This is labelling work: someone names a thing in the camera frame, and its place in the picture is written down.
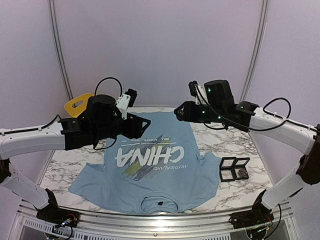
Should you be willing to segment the portrait brooch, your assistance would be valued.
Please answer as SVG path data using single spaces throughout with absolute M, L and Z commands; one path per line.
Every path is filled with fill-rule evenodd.
M 178 116 L 179 116 L 180 118 L 183 118 L 183 117 L 184 117 L 184 110 L 183 110 L 183 109 L 178 110 L 177 113 L 178 113 Z

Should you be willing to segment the light blue printed t-shirt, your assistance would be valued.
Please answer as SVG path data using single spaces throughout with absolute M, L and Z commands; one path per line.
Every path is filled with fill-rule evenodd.
M 212 199 L 220 158 L 200 153 L 192 127 L 172 112 L 142 113 L 151 121 L 139 139 L 119 136 L 102 164 L 87 163 L 69 191 L 110 211 L 181 213 Z

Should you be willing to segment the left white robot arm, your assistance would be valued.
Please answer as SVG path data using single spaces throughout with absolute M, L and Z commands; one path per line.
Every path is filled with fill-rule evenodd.
M 37 212 L 53 223 L 63 219 L 52 191 L 36 186 L 19 173 L 10 162 L 11 157 L 50 150 L 75 150 L 85 146 L 96 148 L 100 140 L 116 139 L 122 135 L 140 138 L 151 121 L 134 114 L 127 119 L 115 117 L 91 121 L 84 117 L 63 118 L 35 128 L 0 131 L 0 185 L 31 203 Z

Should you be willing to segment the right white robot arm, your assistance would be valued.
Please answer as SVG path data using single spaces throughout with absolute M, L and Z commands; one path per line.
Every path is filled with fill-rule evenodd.
M 185 101 L 174 110 L 179 121 L 190 123 L 222 123 L 244 132 L 254 132 L 302 153 L 299 165 L 293 168 L 272 188 L 261 193 L 247 219 L 258 224 L 283 200 L 293 197 L 307 185 L 320 182 L 316 172 L 320 168 L 320 128 L 307 126 L 288 117 L 268 112 L 257 104 L 242 101 L 239 104 L 222 101 L 220 104 Z

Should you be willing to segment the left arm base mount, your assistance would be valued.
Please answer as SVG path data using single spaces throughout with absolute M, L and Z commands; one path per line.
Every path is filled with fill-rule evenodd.
M 38 211 L 36 214 L 36 218 L 53 223 L 56 225 L 61 225 L 63 222 L 65 222 L 68 219 L 71 219 L 71 222 L 68 223 L 68 226 L 71 226 L 72 228 L 76 228 L 78 225 L 80 213 L 78 211 L 73 210 L 67 210 L 67 209 L 60 209 L 59 211 L 47 211 L 46 213 L 44 211 Z

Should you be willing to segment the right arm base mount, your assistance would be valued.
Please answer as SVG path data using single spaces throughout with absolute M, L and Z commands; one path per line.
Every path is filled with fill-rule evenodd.
M 274 215 L 270 211 L 260 212 L 251 209 L 232 213 L 228 221 L 233 225 L 234 229 L 240 229 L 268 223 L 273 220 Z

